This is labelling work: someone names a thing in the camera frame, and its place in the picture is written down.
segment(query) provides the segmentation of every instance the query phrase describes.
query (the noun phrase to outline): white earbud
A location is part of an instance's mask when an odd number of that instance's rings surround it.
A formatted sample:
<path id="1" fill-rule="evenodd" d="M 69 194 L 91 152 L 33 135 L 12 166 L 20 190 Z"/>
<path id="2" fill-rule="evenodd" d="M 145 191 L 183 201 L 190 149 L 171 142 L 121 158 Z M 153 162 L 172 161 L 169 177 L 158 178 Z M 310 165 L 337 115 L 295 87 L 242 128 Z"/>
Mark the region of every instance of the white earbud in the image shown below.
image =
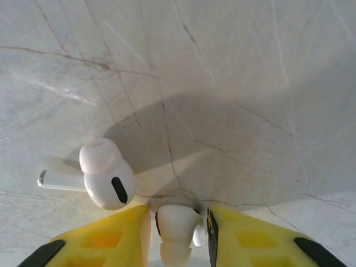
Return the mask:
<path id="1" fill-rule="evenodd" d="M 42 172 L 38 185 L 49 189 L 87 191 L 99 207 L 116 210 L 126 206 L 136 193 L 136 178 L 128 163 L 109 139 L 85 143 L 79 162 L 84 176 Z"/>
<path id="2" fill-rule="evenodd" d="M 198 230 L 202 216 L 194 209 L 180 205 L 164 205 L 156 213 L 156 226 L 161 236 L 161 260 L 166 266 L 186 266 L 190 244 L 201 246 Z"/>

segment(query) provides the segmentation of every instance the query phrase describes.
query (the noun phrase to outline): silicone ear tip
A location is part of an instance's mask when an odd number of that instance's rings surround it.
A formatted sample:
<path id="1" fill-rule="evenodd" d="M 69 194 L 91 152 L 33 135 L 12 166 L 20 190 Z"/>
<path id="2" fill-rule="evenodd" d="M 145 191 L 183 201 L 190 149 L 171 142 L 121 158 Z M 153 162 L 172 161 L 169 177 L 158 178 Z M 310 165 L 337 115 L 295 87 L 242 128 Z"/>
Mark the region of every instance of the silicone ear tip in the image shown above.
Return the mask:
<path id="1" fill-rule="evenodd" d="M 191 248 L 179 243 L 161 244 L 161 261 L 167 266 L 186 266 L 189 262 Z"/>
<path id="2" fill-rule="evenodd" d="M 79 162 L 85 174 L 99 174 L 113 170 L 122 161 L 122 155 L 113 141 L 106 138 L 86 142 L 79 153 Z"/>

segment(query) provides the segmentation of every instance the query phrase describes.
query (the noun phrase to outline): white marble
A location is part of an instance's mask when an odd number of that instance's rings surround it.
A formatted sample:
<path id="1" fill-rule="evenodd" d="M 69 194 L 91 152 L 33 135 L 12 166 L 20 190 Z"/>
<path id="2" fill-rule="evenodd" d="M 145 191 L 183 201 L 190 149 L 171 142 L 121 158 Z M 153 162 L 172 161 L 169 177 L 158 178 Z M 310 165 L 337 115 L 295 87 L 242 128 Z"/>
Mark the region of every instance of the white marble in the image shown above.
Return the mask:
<path id="1" fill-rule="evenodd" d="M 109 214 L 36 184 L 100 136 L 154 209 L 228 205 L 356 266 L 355 1 L 0 4 L 1 266 Z"/>

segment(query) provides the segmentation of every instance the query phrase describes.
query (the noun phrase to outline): wireless earbud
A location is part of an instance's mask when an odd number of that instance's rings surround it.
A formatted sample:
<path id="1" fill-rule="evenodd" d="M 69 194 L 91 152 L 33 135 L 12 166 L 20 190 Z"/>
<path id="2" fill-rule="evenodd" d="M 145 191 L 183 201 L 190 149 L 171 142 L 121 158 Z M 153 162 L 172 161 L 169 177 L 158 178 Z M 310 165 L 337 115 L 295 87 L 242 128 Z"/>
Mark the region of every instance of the wireless earbud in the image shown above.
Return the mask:
<path id="1" fill-rule="evenodd" d="M 191 207 L 164 205 L 156 213 L 156 226 L 161 236 L 161 260 L 165 266 L 186 266 L 192 239 L 201 246 L 199 227 L 202 216 Z"/>
<path id="2" fill-rule="evenodd" d="M 134 172 L 111 140 L 101 138 L 85 143 L 79 162 L 84 176 L 45 171 L 38 185 L 49 189 L 86 190 L 94 203 L 106 210 L 120 209 L 134 198 Z"/>

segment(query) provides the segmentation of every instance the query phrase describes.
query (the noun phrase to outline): yellow plastic part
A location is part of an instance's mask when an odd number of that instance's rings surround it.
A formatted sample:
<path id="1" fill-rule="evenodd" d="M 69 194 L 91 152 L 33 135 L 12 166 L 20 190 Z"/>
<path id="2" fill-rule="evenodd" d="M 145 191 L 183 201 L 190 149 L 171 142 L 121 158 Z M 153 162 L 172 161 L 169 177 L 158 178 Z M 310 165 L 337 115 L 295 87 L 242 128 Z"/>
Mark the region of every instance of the yellow plastic part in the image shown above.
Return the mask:
<path id="1" fill-rule="evenodd" d="M 209 207 L 208 231 L 215 237 L 216 267 L 317 267 L 294 243 L 310 237 L 232 209 Z"/>
<path id="2" fill-rule="evenodd" d="M 65 246 L 46 267 L 147 266 L 150 210 L 136 206 L 61 234 Z"/>

